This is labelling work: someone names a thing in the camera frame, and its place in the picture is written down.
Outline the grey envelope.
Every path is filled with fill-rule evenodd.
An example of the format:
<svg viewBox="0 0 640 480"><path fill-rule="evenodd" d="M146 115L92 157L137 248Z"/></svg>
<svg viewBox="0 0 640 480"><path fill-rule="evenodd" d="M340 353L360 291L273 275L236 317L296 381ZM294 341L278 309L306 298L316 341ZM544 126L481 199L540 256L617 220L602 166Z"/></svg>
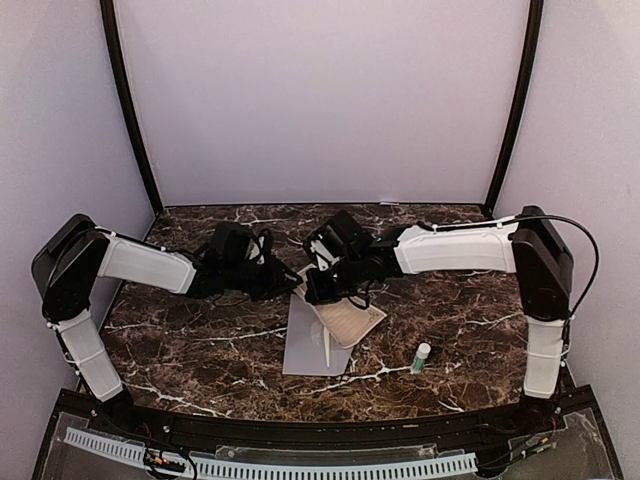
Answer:
<svg viewBox="0 0 640 480"><path fill-rule="evenodd" d="M323 325L295 294L290 297L282 373L289 376L337 377L346 372L351 349L331 336L331 367L325 365Z"/></svg>

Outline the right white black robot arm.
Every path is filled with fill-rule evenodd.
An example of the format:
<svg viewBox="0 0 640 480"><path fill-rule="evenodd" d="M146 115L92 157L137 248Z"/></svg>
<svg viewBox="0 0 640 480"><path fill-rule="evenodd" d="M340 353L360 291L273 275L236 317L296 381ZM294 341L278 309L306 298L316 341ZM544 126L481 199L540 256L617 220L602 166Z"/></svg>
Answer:
<svg viewBox="0 0 640 480"><path fill-rule="evenodd" d="M574 258L555 229L559 217L537 206L520 214L475 223L394 226L374 236L345 210L304 241L314 263L306 274L305 299L326 305L350 299L358 289L405 275L438 271L497 271L515 275L528 340L523 392L510 413L521 434L549 416L570 328L581 302L571 298Z"/></svg>

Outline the green glue stick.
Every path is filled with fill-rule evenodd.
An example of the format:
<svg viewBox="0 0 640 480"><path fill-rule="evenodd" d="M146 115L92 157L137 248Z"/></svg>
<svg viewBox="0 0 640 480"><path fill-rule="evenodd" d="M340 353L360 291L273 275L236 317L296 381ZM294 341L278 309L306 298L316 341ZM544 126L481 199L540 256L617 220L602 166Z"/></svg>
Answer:
<svg viewBox="0 0 640 480"><path fill-rule="evenodd" d="M415 351L415 355L413 357L412 364L410 367L411 374L418 374L423 370L426 360L428 359L430 353L431 353L430 344L426 342L419 344L419 346Z"/></svg>

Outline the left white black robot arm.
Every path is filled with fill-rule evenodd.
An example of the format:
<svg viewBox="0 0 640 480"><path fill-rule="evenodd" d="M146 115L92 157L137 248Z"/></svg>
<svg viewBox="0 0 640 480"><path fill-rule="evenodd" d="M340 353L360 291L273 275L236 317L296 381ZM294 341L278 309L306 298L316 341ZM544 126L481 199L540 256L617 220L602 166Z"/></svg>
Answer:
<svg viewBox="0 0 640 480"><path fill-rule="evenodd" d="M140 412L123 398L126 388L91 314L99 278L133 282L172 294L206 299L228 291L252 301L289 294L301 277L272 252L274 239L240 223L223 221L194 252L134 240L73 215L35 255L31 275L42 315L89 393L105 403L103 421L120 436L141 427Z"/></svg>

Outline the beige letter paper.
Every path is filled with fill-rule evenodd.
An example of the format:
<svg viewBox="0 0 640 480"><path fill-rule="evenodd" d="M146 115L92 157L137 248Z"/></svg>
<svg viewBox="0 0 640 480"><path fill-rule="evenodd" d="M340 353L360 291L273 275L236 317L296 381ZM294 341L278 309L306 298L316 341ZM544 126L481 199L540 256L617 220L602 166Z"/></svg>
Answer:
<svg viewBox="0 0 640 480"><path fill-rule="evenodd" d="M331 334L326 326L323 327L323 342L325 365L329 370L331 367Z"/></svg>

